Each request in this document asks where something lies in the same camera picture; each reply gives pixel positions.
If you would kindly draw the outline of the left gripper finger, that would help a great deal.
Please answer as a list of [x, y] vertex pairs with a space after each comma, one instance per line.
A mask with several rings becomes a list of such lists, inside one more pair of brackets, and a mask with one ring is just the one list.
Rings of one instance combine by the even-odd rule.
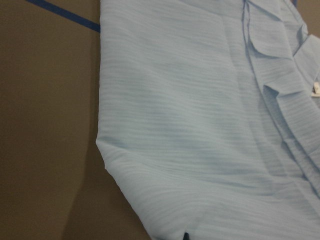
[[190, 240], [189, 234], [187, 232], [184, 233], [183, 240]]

